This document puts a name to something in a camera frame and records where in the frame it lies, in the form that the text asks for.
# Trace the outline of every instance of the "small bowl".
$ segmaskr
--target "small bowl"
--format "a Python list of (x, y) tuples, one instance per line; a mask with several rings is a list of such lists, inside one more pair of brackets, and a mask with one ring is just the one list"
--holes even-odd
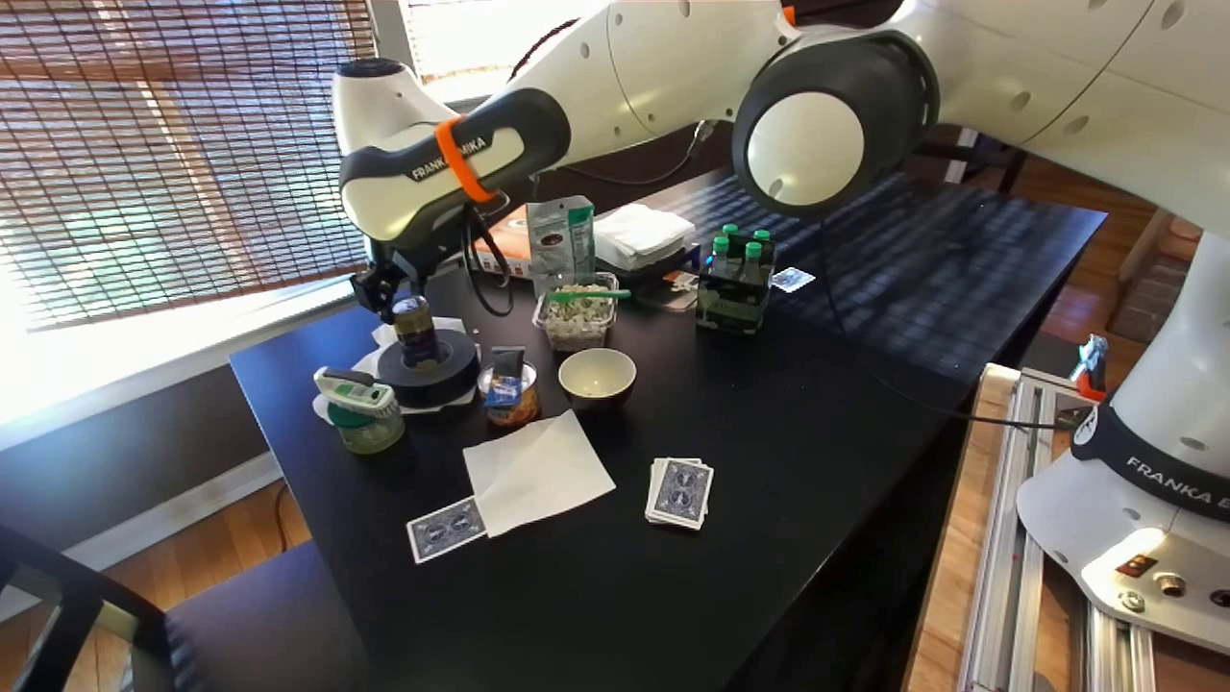
[(592, 345), (567, 352), (558, 378), (575, 405), (608, 405), (636, 382), (636, 365), (621, 349)]

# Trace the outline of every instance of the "plastic container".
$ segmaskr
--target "plastic container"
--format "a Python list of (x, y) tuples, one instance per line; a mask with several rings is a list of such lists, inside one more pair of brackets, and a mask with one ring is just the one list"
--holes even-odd
[(613, 274), (558, 274), (539, 295), (534, 323), (549, 349), (588, 349), (611, 338), (620, 305)]

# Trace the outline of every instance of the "black table surface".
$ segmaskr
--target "black table surface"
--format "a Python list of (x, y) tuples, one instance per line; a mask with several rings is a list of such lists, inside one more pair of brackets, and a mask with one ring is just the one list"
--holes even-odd
[[(916, 191), (916, 209), (963, 196), (958, 188), (903, 188)], [(1028, 214), (1007, 200), (982, 209)], [(950, 236), (962, 236), (963, 219), (970, 213), (950, 214)], [(911, 331), (911, 349), (995, 352), (1022, 328), (1022, 315), (1054, 293), (1096, 227), (1096, 214), (1058, 214), (1054, 209), (1039, 209), (1028, 219), (1022, 224), (1034, 242), (1050, 236), (1073, 236), (1073, 242), (1064, 255), (1040, 258), (1040, 279), (1007, 279), (1012, 295), (995, 300), (1012, 313), (963, 315), (963, 323), (980, 323), (975, 331), (962, 318), (958, 328), (945, 318), (917, 328), (916, 313), (899, 313), (899, 305), (923, 313), (927, 300), (940, 300), (934, 293), (982, 300), (975, 283), (962, 283), (962, 274), (938, 283), (923, 279), (911, 293), (899, 283), (916, 279), (911, 270), (831, 261), (825, 279), (831, 293), (875, 283), (881, 318), (903, 315), (899, 331)], [(993, 236), (980, 240), (945, 240), (945, 255), (962, 247), (962, 261), (980, 261), (975, 255), (995, 249)], [(806, 258), (800, 231), (784, 261), (806, 267)], [(542, 372), (544, 415), (563, 413), (553, 352), (531, 328), (525, 295), (516, 300), (516, 315), (490, 318), (467, 295), (465, 274), (444, 270), (429, 283), (429, 300), (438, 315), (460, 315), (478, 328), (484, 349), (525, 345)], [(849, 331), (849, 315), (834, 323), (834, 313), (816, 305), (831, 300), (823, 293), (775, 295), (752, 338), (695, 331), (688, 315), (620, 306), (611, 342), (636, 363), (636, 383), (620, 415), (581, 420), (613, 492), (425, 566), (410, 563), (403, 523), (467, 495), (460, 446), (487, 440), (480, 413), (410, 420), (392, 454), (346, 457), (307, 405), (319, 365), (346, 370), (371, 349), (376, 318), (357, 306), (234, 352), (234, 378), (380, 679), (456, 692), (703, 692), (736, 674), (911, 460), (954, 424), (950, 409), (972, 393), (963, 370), (982, 365), (934, 370), (934, 363), (895, 352), (891, 328)], [(643, 518), (654, 457), (716, 465), (711, 516), (700, 534)]]

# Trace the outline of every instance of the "wooden floor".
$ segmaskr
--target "wooden floor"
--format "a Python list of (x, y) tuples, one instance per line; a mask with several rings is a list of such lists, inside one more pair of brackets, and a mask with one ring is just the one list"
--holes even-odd
[[(1085, 342), (1087, 333), (1109, 338), (1109, 383), (1122, 382), (1131, 363), (1145, 349), (1139, 338), (1109, 333), (1109, 315), (1122, 295), (1122, 258), (1150, 224), (1153, 209), (1131, 196), (1118, 196), (1104, 185), (1091, 185), (1075, 173), (1028, 161), (1018, 177), (1018, 196), (1028, 200), (1058, 200), (1075, 209), (1104, 209), (1107, 224), (1080, 258), (1075, 274), (1067, 278), (1064, 293), (1058, 295), (1044, 333)], [(294, 547), (307, 539), (307, 525), (294, 513), (294, 501), (285, 492), (285, 484), (274, 484), (264, 492), (252, 492), (248, 501), (180, 532), (176, 539), (114, 566), (112, 573), (148, 597), (160, 606), (174, 606), (187, 601), (201, 588), (210, 588), (226, 579), (229, 573), (242, 573), (285, 547)], [(0, 687), (12, 687), (12, 675), (20, 674), (24, 650), (30, 646), (36, 630), (42, 628), (44, 613), (20, 615), (0, 628)], [(73, 687), (114, 687), (119, 679), (119, 652), (101, 643), (73, 675)]]

